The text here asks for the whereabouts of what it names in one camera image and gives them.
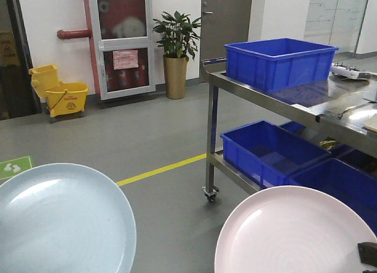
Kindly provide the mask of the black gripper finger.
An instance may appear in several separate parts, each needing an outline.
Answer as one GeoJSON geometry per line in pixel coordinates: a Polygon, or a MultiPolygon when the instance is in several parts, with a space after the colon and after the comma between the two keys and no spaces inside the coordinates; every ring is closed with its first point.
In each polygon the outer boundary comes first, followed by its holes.
{"type": "Polygon", "coordinates": [[[362,264],[377,266],[376,243],[361,242],[358,243],[359,258],[362,264]]]}

